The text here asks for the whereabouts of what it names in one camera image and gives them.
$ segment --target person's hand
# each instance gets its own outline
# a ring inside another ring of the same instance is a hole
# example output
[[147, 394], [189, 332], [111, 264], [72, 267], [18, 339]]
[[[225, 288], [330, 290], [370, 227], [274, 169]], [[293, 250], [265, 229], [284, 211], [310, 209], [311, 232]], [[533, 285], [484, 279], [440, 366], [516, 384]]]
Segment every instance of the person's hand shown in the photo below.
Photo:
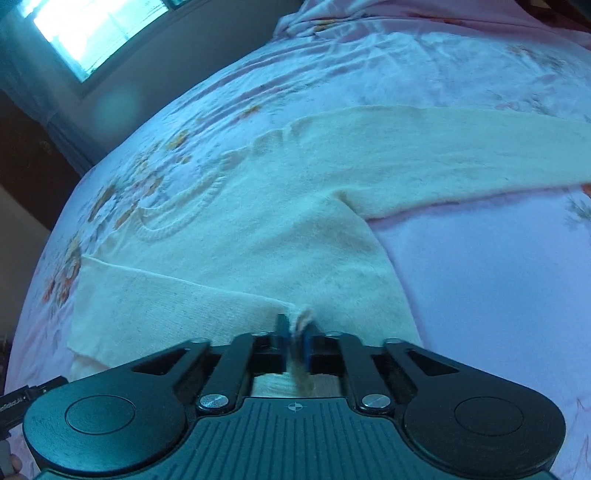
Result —
[[21, 475], [19, 472], [22, 468], [22, 462], [19, 457], [14, 455], [13, 453], [10, 455], [10, 461], [12, 463], [12, 468], [14, 468], [14, 475], [10, 475], [6, 477], [6, 480], [28, 480], [26, 476]]

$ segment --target crosshair marking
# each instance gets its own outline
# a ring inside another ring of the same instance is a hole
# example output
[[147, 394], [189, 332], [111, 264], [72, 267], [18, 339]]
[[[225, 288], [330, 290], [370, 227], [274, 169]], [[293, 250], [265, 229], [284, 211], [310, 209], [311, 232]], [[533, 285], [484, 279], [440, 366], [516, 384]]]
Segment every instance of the crosshair marking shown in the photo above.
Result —
[[289, 408], [292, 412], [296, 412], [296, 411], [300, 411], [302, 408], [304, 408], [304, 406], [301, 403], [298, 402], [293, 402], [290, 403], [287, 408]]

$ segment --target bed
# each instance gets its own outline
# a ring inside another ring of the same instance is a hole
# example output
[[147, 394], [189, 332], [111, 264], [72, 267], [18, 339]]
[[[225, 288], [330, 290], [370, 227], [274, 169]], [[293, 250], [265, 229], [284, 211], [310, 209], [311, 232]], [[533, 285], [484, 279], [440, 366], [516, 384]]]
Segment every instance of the bed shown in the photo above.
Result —
[[[306, 1], [267, 45], [166, 106], [81, 180], [37, 265], [6, 391], [68, 374], [80, 256], [138, 205], [188, 188], [219, 154], [304, 115], [356, 105], [591, 123], [590, 47], [591, 34], [546, 26], [514, 0]], [[370, 227], [425, 348], [552, 399], [567, 423], [552, 471], [591, 478], [591, 186], [435, 205]], [[10, 442], [34, 477], [20, 429]]]

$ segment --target window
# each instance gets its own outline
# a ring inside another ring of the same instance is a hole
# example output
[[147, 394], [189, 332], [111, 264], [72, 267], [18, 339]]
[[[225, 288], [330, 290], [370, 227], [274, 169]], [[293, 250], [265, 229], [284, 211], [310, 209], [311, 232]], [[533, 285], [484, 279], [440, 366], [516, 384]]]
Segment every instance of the window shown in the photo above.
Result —
[[137, 32], [184, 0], [23, 0], [31, 20], [84, 82]]

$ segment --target wall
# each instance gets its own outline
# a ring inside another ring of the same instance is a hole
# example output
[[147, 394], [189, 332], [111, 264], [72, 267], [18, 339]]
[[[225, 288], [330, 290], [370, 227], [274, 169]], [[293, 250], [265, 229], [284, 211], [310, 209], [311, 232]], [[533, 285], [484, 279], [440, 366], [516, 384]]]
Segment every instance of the wall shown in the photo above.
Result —
[[[277, 20], [300, 0], [193, 0], [84, 98], [44, 56], [34, 57], [60, 109], [111, 151], [192, 86], [270, 40]], [[31, 51], [34, 41], [23, 38]]]
[[0, 335], [14, 337], [49, 231], [0, 186]]

